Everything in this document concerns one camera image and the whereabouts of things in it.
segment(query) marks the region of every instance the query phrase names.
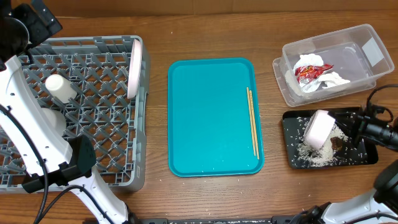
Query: teal tray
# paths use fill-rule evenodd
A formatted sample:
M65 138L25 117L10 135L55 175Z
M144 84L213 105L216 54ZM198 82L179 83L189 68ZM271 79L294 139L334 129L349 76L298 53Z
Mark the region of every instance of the teal tray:
M252 90L259 157L253 154ZM264 165L254 68L245 58L185 60L169 68L169 167L179 177L255 174Z

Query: black tray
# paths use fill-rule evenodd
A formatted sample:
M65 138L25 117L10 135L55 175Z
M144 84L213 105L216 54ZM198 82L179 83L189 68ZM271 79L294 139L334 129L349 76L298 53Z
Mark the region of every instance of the black tray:
M359 108L332 108L324 110L344 112L358 111ZM287 151L287 159L291 168L319 169L333 166L357 166L377 163L379 156L374 144L366 142L363 145L355 148L351 145L350 141L345 142L343 150L335 154L337 161L333 162L330 166L314 167L311 166L308 161L300 160L297 146L298 144L302 143L300 138L304 135L304 124L305 122L310 121L310 118L316 111L317 110L287 111L282 117L282 127Z

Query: white label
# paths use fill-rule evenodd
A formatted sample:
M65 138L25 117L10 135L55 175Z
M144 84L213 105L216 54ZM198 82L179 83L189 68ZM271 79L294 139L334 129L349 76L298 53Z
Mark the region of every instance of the white label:
M366 44L362 47L362 50L365 52L365 55L372 67L384 58L383 53L381 53L381 50L379 46L377 46L377 43L373 37L366 42Z
M139 174L141 173L141 169L137 166L137 178L139 178Z

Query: wooden chopstick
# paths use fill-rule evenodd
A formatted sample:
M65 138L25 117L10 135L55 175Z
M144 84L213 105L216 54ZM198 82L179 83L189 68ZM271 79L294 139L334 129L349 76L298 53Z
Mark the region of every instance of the wooden chopstick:
M260 157L259 157L259 144L257 142L256 118L254 117L253 95L252 95L251 90L249 92L250 92L250 105L251 105L250 109L251 109L253 129L254 129L254 142L256 143L257 159L260 159Z
M254 129L253 129L253 118L252 118L252 111L251 111L251 101L250 101L250 95L249 95L249 87L246 87L246 91L248 93L248 105L249 105L249 114L250 114L250 128L251 128L251 141L253 144L253 153L254 156L256 156L256 147L255 147L255 141L254 141Z

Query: red candy wrapper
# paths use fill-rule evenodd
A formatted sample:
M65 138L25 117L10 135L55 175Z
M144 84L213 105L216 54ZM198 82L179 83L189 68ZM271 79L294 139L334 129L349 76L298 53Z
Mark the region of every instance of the red candy wrapper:
M324 64L322 66L301 66L296 68L294 75L297 77L299 84L308 84L332 68L333 65L328 64Z

